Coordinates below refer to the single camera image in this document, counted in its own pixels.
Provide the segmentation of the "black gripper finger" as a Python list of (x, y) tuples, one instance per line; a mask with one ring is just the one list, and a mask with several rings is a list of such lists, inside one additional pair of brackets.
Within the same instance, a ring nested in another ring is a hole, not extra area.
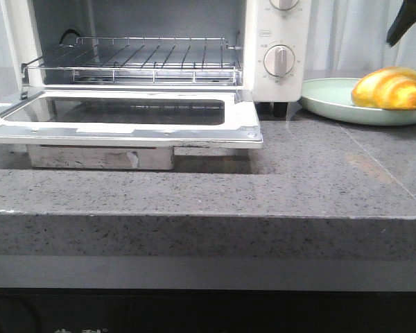
[(404, 0), (392, 25), (388, 29), (386, 43), (395, 46), (408, 29), (416, 23), (416, 0)]

